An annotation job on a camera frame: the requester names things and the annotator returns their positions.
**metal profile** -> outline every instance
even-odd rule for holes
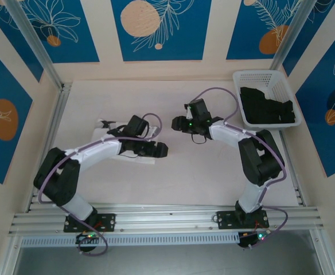
[[[316,2],[317,0],[302,1],[298,11],[294,16],[294,19],[290,24],[289,29],[285,34],[285,37],[278,47],[274,58],[272,59],[270,70],[278,70],[281,67]]]
[[[51,208],[16,214],[9,235],[67,235],[63,233],[65,214]],[[100,213],[115,213],[115,231],[108,234],[171,234],[171,233],[216,233],[242,230],[219,230],[212,217],[217,211],[232,211],[226,206],[128,206],[94,205]],[[323,224],[316,207],[283,207],[289,214],[284,230],[322,229]],[[277,228],[284,215],[267,211],[270,230]]]
[[[71,84],[65,84],[61,92],[59,93],[57,103],[54,108],[52,120],[50,121],[50,128],[41,155],[41,161],[44,160],[46,154],[52,148],[70,91],[71,91]]]
[[[36,58],[39,60],[41,66],[53,81],[54,85],[58,87],[58,89],[62,89],[62,81],[60,76],[55,70],[52,60],[46,52],[35,30],[32,28],[32,25],[23,11],[20,3],[18,3],[16,0],[3,0],[3,3],[5,4],[7,11],[13,18],[13,21],[16,23],[21,34],[26,39],[26,42],[29,44]]]

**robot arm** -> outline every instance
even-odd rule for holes
[[[212,118],[203,99],[185,104],[185,109],[187,110],[185,117],[179,116],[173,119],[172,128],[174,130],[191,135],[202,135],[207,139],[225,142],[239,149],[247,183],[244,193],[235,205],[235,215],[240,223],[248,226],[249,223],[252,223],[253,217],[261,211],[261,201],[266,185],[277,178],[281,172],[281,167],[272,153],[248,133],[252,136],[256,135],[267,143],[285,165],[276,142],[267,130],[238,131],[230,128],[222,118]]]
[[[44,159],[34,180],[34,186],[41,188],[50,171],[64,158],[72,155],[63,163],[47,182],[44,194],[57,206],[66,209],[77,219],[94,226],[98,212],[80,194],[76,192],[79,174],[94,164],[107,158],[119,155],[127,150],[145,157],[164,158],[168,154],[165,143],[147,140],[108,140],[115,137],[137,138],[147,126],[147,122],[133,116],[123,130],[112,129],[101,138],[99,144],[95,142],[79,148],[62,151],[51,149]]]

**black cloth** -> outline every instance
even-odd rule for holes
[[[241,102],[246,119],[251,124],[294,123],[293,102],[281,103],[266,99],[264,93],[257,89],[241,87]]]

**purple cable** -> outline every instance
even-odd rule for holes
[[[228,117],[226,117],[226,118],[224,119],[224,122],[226,122],[226,121],[227,121],[228,119],[230,119],[231,117],[235,116],[235,114],[236,114],[236,113],[238,112],[238,110],[239,110],[239,102],[238,102],[236,96],[235,96],[231,91],[229,91],[228,89],[225,89],[225,88],[221,88],[221,87],[211,87],[211,88],[208,88],[208,89],[204,90],[203,92],[201,92],[198,96],[196,96],[195,98],[193,98],[190,102],[192,102],[192,101],[194,101],[194,100],[200,98],[204,93],[207,93],[208,91],[211,91],[211,90],[221,90],[221,91],[227,92],[227,93],[229,93],[229,94],[234,98],[234,100],[235,100],[235,102],[236,102],[236,108],[235,108],[235,111],[233,111]]]
[[[261,203],[262,200],[263,200],[263,198],[264,198],[264,195],[267,192],[268,187],[270,187],[274,183],[281,182],[284,179],[286,179],[287,173],[286,173],[286,170],[285,170],[285,166],[283,165],[282,161],[280,160],[280,158],[276,154],[276,152],[267,143],[265,143],[262,139],[260,139],[256,135],[253,135],[251,132],[244,131],[243,129],[241,129],[239,127],[236,127],[236,126],[233,126],[233,125],[230,125],[230,124],[226,124],[226,126],[229,127],[229,128],[231,128],[231,129],[237,130],[239,132],[244,132],[246,135],[248,135],[248,136],[256,139],[260,144],[262,144],[272,154],[272,156],[276,159],[276,161],[278,162],[278,164],[280,165],[280,167],[282,169],[282,172],[283,172],[282,177],[279,178],[279,179],[274,179],[274,180],[268,182],[267,185],[265,186],[265,188],[263,189],[263,191],[262,191],[262,193],[261,193],[261,195],[259,197],[259,203]]]
[[[225,92],[229,93],[229,94],[234,98],[234,100],[235,100],[236,108],[235,108],[235,110],[234,110],[229,116],[227,116],[227,117],[224,119],[224,123],[225,123],[227,120],[229,120],[230,118],[232,118],[233,116],[235,116],[235,114],[236,114],[236,113],[238,112],[238,110],[239,110],[239,101],[238,101],[237,97],[236,97],[231,91],[229,91],[228,89],[225,89],[225,88],[221,88],[221,87],[211,87],[211,88],[208,88],[208,89],[204,90],[203,92],[201,92],[201,93],[200,93],[198,96],[196,96],[192,101],[198,99],[198,98],[201,97],[204,93],[206,93],[206,92],[208,92],[208,91],[211,91],[211,90],[222,90],[222,91],[225,91]],[[266,192],[267,192],[268,187],[270,187],[270,186],[271,186],[272,184],[274,184],[274,183],[281,182],[281,181],[283,181],[283,180],[286,179],[286,177],[287,177],[287,173],[286,173],[285,166],[282,164],[282,162],[281,162],[279,156],[276,154],[276,152],[275,152],[270,146],[268,146],[268,144],[265,143],[262,139],[260,139],[260,138],[257,137],[256,135],[253,135],[252,133],[247,132],[247,131],[245,131],[244,129],[241,129],[241,128],[236,127],[236,126],[234,126],[234,125],[230,125],[230,124],[228,124],[228,123],[226,123],[226,124],[224,124],[224,125],[225,125],[226,127],[228,127],[228,128],[234,129],[235,131],[244,133],[244,134],[246,134],[246,135],[248,135],[248,136],[250,136],[250,137],[256,139],[260,144],[262,144],[262,145],[263,145],[263,146],[264,146],[264,147],[265,147],[265,148],[272,154],[272,156],[277,160],[278,164],[280,165],[280,167],[281,167],[281,169],[282,169],[282,172],[283,172],[283,176],[282,176],[282,178],[272,180],[272,181],[269,182],[269,183],[266,185],[266,187],[263,189],[263,191],[262,191],[262,193],[261,193],[261,195],[260,195],[260,197],[259,197],[259,203],[261,203],[262,200],[263,200],[263,198],[264,198],[264,196],[265,196],[265,194],[266,194]]]
[[[274,183],[281,182],[281,181],[283,181],[283,180],[286,179],[286,177],[287,177],[287,173],[286,173],[286,170],[285,170],[285,166],[283,165],[282,161],[280,160],[280,158],[279,158],[279,156],[276,154],[276,152],[275,152],[275,151],[274,151],[274,150],[273,150],[267,143],[265,143],[261,138],[257,137],[256,135],[254,135],[254,134],[252,134],[252,133],[250,133],[250,132],[248,132],[248,131],[245,131],[244,129],[241,129],[241,128],[236,127],[236,126],[234,126],[234,125],[230,125],[230,124],[228,124],[228,123],[226,122],[227,120],[229,120],[230,118],[232,118],[232,117],[237,113],[237,111],[239,110],[239,101],[238,101],[237,97],[236,97],[231,91],[229,91],[228,89],[225,89],[225,88],[221,88],[221,87],[212,87],[212,88],[208,88],[208,89],[204,90],[203,92],[201,92],[201,93],[200,93],[198,96],[196,96],[193,100],[196,100],[197,98],[199,98],[200,96],[202,96],[204,93],[206,93],[206,92],[208,92],[208,91],[211,91],[211,90],[214,90],[214,89],[222,90],[222,91],[225,91],[225,92],[229,93],[229,94],[234,98],[234,100],[235,100],[235,102],[236,102],[236,108],[235,108],[235,110],[234,110],[229,116],[227,116],[227,117],[224,119],[224,125],[225,125],[226,127],[228,127],[228,128],[234,129],[235,131],[244,133],[244,134],[246,134],[246,135],[248,135],[248,136],[250,136],[250,137],[256,139],[260,144],[262,144],[262,145],[263,145],[263,146],[264,146],[264,147],[265,147],[265,148],[272,154],[272,156],[276,159],[276,161],[278,162],[278,164],[280,165],[280,167],[281,167],[281,169],[282,169],[282,172],[283,172],[283,176],[282,176],[282,178],[274,179],[274,180],[270,181],[270,182],[265,186],[265,188],[263,189],[263,191],[262,191],[262,193],[261,193],[261,195],[260,195],[260,197],[259,197],[259,203],[261,203],[262,200],[263,200],[263,198],[264,198],[264,196],[265,196],[265,194],[266,194],[266,192],[267,192],[267,189],[268,189],[269,186],[271,186],[271,185],[274,184]],[[270,235],[272,235],[272,234],[276,234],[276,233],[277,233],[277,232],[278,232],[278,231],[285,225],[285,223],[287,222],[287,220],[288,220],[288,218],[289,218],[289,215],[287,214],[286,211],[284,211],[284,210],[282,210],[282,209],[280,209],[280,208],[277,208],[277,207],[266,206],[266,207],[264,207],[264,208],[271,209],[271,210],[281,211],[281,212],[283,212],[283,213],[285,214],[285,216],[286,216],[286,217],[285,217],[285,220],[283,221],[283,223],[282,223],[277,229],[275,229],[272,233],[270,233],[270,234],[267,236],[267,238],[268,238]],[[241,236],[241,238],[249,237],[249,236],[252,236],[252,235],[255,235],[255,234],[253,233],[253,234],[250,234],[250,235],[247,235],[247,236]],[[263,243],[264,241],[266,241],[267,238],[265,238],[262,242],[258,242],[258,243],[256,243],[255,245],[253,245],[253,246],[251,246],[251,247],[253,248],[253,247],[256,247],[256,246],[260,245],[261,243]]]
[[[95,142],[92,142],[90,144],[87,144],[81,148],[78,148],[77,151],[69,154],[68,156],[66,156],[64,159],[62,159],[60,162],[58,162],[54,167],[53,169],[49,172],[49,174],[46,176],[44,182],[42,183],[40,189],[39,189],[39,193],[37,195],[37,199],[39,201],[40,204],[43,204],[43,203],[53,203],[53,202],[44,202],[41,197],[42,197],[42,193],[44,192],[44,189],[46,187],[46,185],[48,184],[50,178],[52,177],[52,175],[57,171],[57,169],[63,164],[65,163],[68,159],[70,159],[71,157],[73,157],[74,155],[76,155],[77,153],[80,153],[86,149],[89,149],[95,145],[98,145],[100,143],[104,143],[104,142],[109,142],[111,140],[136,140],[136,141],[141,141],[141,140],[144,140],[144,141],[149,141],[151,139],[154,139],[156,138],[160,132],[161,132],[161,129],[162,129],[162,120],[160,119],[160,117],[154,113],[147,113],[145,114],[142,118],[145,118],[146,116],[154,116],[158,119],[158,122],[160,124],[160,127],[157,128],[157,131],[155,132],[155,134],[149,138],[138,138],[138,137],[127,137],[127,136],[124,136],[124,137],[109,137],[107,139],[104,139],[104,140],[97,140]],[[82,255],[85,255],[85,256],[100,256],[102,254],[105,254],[105,252],[107,251],[108,249],[108,244],[107,244],[107,241],[105,239],[105,237],[100,233],[98,232],[96,229],[94,229],[92,226],[88,225],[87,223],[85,223],[84,221],[78,219],[76,216],[74,216],[72,213],[70,213],[69,211],[67,211],[65,208],[63,207],[59,207],[60,209],[62,209],[63,211],[65,211],[66,213],[68,213],[73,219],[77,220],[80,224],[86,226],[87,228],[89,228],[91,231],[94,231],[101,239],[103,239],[103,241],[105,242],[105,249],[100,252],[100,253],[96,253],[96,254],[89,254],[89,253],[83,253],[81,251],[81,243],[82,241],[79,243],[78,245],[78,250],[79,252],[82,254]]]

